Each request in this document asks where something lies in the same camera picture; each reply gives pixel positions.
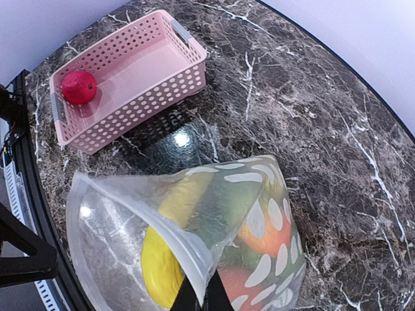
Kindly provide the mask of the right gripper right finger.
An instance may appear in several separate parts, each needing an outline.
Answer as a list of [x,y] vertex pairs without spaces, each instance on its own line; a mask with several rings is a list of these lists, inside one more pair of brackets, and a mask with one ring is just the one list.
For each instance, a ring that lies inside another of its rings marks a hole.
[[207,286],[206,311],[233,311],[233,307],[217,270]]

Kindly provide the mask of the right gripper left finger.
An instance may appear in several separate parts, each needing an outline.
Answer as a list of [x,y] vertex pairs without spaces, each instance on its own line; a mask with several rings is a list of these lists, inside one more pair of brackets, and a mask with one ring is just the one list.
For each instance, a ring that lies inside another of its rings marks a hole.
[[193,290],[193,287],[191,286],[191,283],[189,282],[188,278],[185,277],[170,311],[199,310],[200,305],[196,297],[195,291]]

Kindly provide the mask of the yellow toy banana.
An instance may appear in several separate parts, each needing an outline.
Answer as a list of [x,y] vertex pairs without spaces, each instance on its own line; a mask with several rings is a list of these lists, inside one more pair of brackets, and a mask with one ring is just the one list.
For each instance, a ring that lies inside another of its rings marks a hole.
[[[167,191],[158,212],[184,228],[212,177],[208,173],[185,177]],[[184,275],[173,252],[152,227],[147,229],[143,241],[141,269],[152,300],[159,306],[170,309],[184,281]]]

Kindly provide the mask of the clear dotted zip bag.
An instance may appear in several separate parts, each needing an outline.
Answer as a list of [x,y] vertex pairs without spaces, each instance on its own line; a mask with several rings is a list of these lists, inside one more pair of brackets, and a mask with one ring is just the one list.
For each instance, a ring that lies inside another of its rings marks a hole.
[[[218,271],[226,247],[245,245],[235,237],[215,253],[195,229],[200,219],[201,199],[187,225],[181,228],[163,217],[158,208],[167,191],[187,176],[199,173],[223,174],[260,172],[276,179],[285,198],[283,212],[289,213],[290,241],[283,243],[276,257],[284,251],[303,254],[300,234],[294,223],[288,190],[272,155],[257,155],[226,163],[188,168],[175,174],[118,175],[93,178],[76,172],[66,204],[67,240],[77,277],[96,310],[170,310],[155,303],[147,292],[141,269],[143,241],[149,227],[156,230],[178,260],[198,299],[206,309],[206,290]],[[264,288],[251,305],[262,303],[260,310],[292,310],[300,293],[306,262],[296,275],[280,286]]]

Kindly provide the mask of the orange green toy mango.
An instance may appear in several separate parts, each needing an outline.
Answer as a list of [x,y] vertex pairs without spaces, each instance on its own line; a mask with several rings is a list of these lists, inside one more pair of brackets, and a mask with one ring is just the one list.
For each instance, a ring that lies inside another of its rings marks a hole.
[[195,229],[209,249],[218,253],[239,237],[256,253],[276,257],[289,243],[290,214],[279,205],[286,199],[275,178],[260,172],[203,172],[198,178],[204,191]]

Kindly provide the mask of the pink plastic basket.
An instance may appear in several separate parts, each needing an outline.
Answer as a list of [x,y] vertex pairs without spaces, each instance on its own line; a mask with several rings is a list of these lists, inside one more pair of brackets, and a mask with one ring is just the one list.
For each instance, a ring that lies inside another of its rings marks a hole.
[[[94,154],[206,85],[205,48],[168,12],[151,12],[88,47],[50,77],[58,142]],[[76,106],[62,93],[74,72],[90,73],[97,94]]]

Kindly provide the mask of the orange toy fruit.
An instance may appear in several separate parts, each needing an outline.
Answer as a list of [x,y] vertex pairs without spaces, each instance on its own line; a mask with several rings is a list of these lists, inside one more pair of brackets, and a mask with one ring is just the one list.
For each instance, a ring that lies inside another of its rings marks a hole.
[[244,285],[249,276],[248,272],[239,268],[230,268],[219,270],[219,275],[234,310],[260,310],[262,308],[262,303],[251,305],[253,298],[263,290],[263,287],[257,285],[246,288]]

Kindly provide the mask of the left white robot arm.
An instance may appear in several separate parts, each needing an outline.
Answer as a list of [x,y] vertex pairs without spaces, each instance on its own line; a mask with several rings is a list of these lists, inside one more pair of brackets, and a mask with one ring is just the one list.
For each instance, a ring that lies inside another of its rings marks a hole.
[[[7,135],[12,134],[23,106],[18,104],[16,95],[1,85],[1,120],[11,125],[8,134],[1,139],[1,164],[6,168]],[[20,250],[26,256],[2,257],[1,288],[44,279],[53,279],[58,271],[57,251],[37,234],[22,224],[12,212],[1,203],[1,250],[4,242]]]

